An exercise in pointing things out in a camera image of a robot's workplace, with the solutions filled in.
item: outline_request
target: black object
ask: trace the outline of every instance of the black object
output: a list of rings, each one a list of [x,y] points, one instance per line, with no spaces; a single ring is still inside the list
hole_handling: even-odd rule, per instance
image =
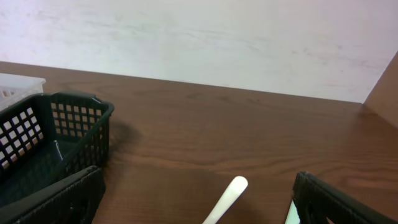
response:
[[[0,207],[108,155],[114,106],[74,91],[29,96],[0,112]]]
[[[394,220],[334,189],[308,172],[299,172],[293,202],[301,224],[397,224]]]
[[[103,175],[91,166],[0,208],[0,224],[89,224],[104,192]]]

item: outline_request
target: wooden side board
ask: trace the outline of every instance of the wooden side board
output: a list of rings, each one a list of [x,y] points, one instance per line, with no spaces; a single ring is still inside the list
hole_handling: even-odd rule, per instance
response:
[[[398,128],[398,53],[364,104]]]
[[[300,170],[398,220],[398,130],[359,103],[13,63],[0,72],[114,103],[94,223],[201,223],[236,175],[249,186],[220,223],[283,223]]]

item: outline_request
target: basket handle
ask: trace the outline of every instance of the basket handle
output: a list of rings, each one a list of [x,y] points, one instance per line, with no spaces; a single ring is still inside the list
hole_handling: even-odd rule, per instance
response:
[[[80,98],[94,99],[96,101],[102,102],[102,100],[97,98],[96,95],[92,94],[92,93],[85,93],[85,92],[82,92],[82,91],[75,91],[75,90],[63,90],[63,91],[60,91],[58,93],[61,93],[63,95],[80,97]]]

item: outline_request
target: basket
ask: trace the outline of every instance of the basket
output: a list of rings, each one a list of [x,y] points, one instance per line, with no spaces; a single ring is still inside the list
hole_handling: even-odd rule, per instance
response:
[[[0,112],[0,207],[108,155],[111,103],[63,91],[29,96]]]
[[[19,100],[43,92],[44,78],[0,73],[0,111]]]

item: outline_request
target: perforated basket wall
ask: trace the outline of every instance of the perforated basket wall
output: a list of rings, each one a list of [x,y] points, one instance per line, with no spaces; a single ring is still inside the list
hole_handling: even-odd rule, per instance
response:
[[[0,207],[89,166],[109,150],[114,107],[94,95],[33,95],[0,112]]]

